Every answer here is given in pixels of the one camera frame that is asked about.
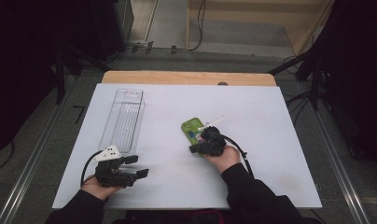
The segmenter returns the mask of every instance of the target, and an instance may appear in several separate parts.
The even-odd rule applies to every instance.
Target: gray floor
[[[162,13],[162,8],[157,10],[158,14]],[[154,18],[155,22],[157,22],[158,14]],[[154,33],[154,27],[157,26],[152,26],[149,38],[156,40],[158,37]],[[210,52],[200,50],[192,52],[178,51],[172,55],[170,51],[165,50],[152,50],[146,54],[144,50],[139,49],[135,53],[126,52],[119,56],[110,66],[118,70],[265,73],[281,64],[288,54],[284,49],[279,51],[274,47],[284,45],[283,36],[281,33],[279,34],[280,36],[276,36],[275,39],[280,39],[281,41],[274,42],[269,48],[269,50],[273,50],[272,53],[267,51],[267,45],[264,44],[259,45],[264,50],[257,49],[256,52],[251,53],[234,51],[225,53],[222,51],[226,49],[222,48],[219,50],[220,52],[209,49]],[[170,39],[169,43],[171,43],[170,45],[177,45],[178,41],[180,40]],[[101,82],[102,75],[103,72],[99,69],[86,67],[81,77],[66,79],[67,85],[70,83],[75,85],[64,104],[60,106],[61,113],[49,133],[49,138],[45,141],[45,151],[38,158],[34,174],[28,178],[30,180],[28,182],[29,185],[27,188],[22,189],[24,192],[23,198],[17,200],[17,210],[12,211],[10,223],[43,223],[51,212],[55,192],[59,187],[64,168],[83,120],[81,118],[76,123],[80,110],[74,108],[74,105],[87,106],[89,104],[95,85]],[[277,85],[287,99],[301,93],[302,87],[308,88],[310,85],[310,81],[299,83],[288,72],[278,74],[275,78]],[[55,99],[56,92],[53,91],[26,121],[14,140],[16,152],[9,163],[0,170],[0,214],[7,203],[10,192],[20,180],[21,172],[25,169],[31,154],[34,149],[38,148],[37,143],[42,136],[43,128],[47,124],[52,111],[56,108],[54,105]],[[370,218],[370,222],[377,223],[377,163],[370,160],[358,161],[353,159],[336,120],[325,109],[322,100],[319,100],[319,105],[320,110],[318,112],[313,112],[309,105],[305,106],[300,112],[296,123],[296,132],[314,182],[318,186],[318,193],[323,204],[323,208],[317,209],[315,212],[328,224],[356,223],[342,193],[336,173],[328,159],[327,149],[316,125],[314,114],[319,115],[325,123],[333,146],[336,148],[339,158]],[[291,114],[292,120],[296,119],[297,113],[298,110]],[[0,151],[0,162],[7,157],[9,150],[10,147],[6,147]],[[300,211],[307,217],[314,217],[310,210]],[[112,220],[123,216],[123,211],[106,211],[104,223],[111,223]]]

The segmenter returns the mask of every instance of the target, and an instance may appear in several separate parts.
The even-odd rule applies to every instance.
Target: transparent box
[[[144,110],[143,91],[117,90],[99,149],[104,150],[114,145],[121,154],[133,155]]]

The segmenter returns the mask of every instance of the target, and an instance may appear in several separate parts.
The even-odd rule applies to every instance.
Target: person's hand
[[[84,181],[81,189],[104,201],[114,192],[122,189],[122,187],[102,187],[102,185],[96,179],[95,175],[90,175],[89,177],[87,177],[87,180]]]
[[[232,165],[241,162],[238,149],[231,146],[225,146],[223,154],[219,157],[204,155],[204,157],[213,163],[220,173],[230,168]]]

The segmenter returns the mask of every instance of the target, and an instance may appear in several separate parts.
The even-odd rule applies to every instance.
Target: black sleeve
[[[104,206],[104,201],[84,190],[79,190],[64,208],[53,211],[46,223],[102,223]]]
[[[276,196],[262,181],[253,179],[241,163],[221,175],[231,210],[243,223],[306,223],[287,196]]]

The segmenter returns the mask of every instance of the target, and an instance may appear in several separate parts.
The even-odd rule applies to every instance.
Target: green phone case
[[[201,121],[197,118],[190,119],[182,123],[182,130],[192,145],[197,145],[199,141],[199,135],[202,131],[198,131],[198,128],[203,127]]]

